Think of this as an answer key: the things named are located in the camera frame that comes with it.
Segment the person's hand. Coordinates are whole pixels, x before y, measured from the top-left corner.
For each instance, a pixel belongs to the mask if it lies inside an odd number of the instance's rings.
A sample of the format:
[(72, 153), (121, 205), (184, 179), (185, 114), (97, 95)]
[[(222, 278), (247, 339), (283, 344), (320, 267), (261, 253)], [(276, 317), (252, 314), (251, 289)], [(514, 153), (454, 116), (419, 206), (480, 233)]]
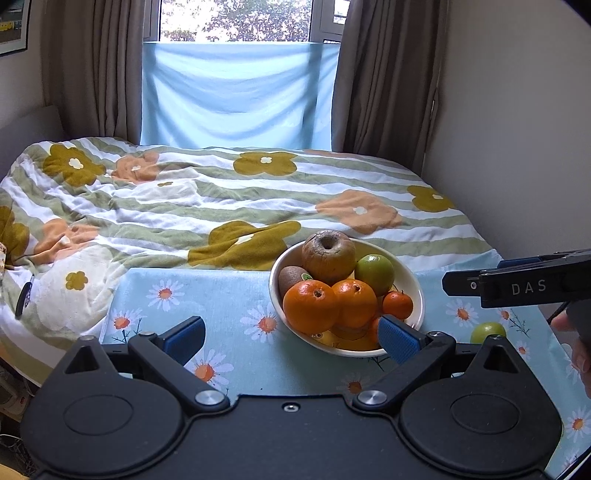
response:
[[(559, 332), (575, 332), (576, 328), (570, 322), (565, 311), (560, 313), (551, 321), (551, 326)], [(571, 360), (579, 372), (581, 381), (585, 387), (587, 397), (591, 396), (591, 375), (590, 375), (590, 350), (585, 346), (579, 337), (572, 344)]]

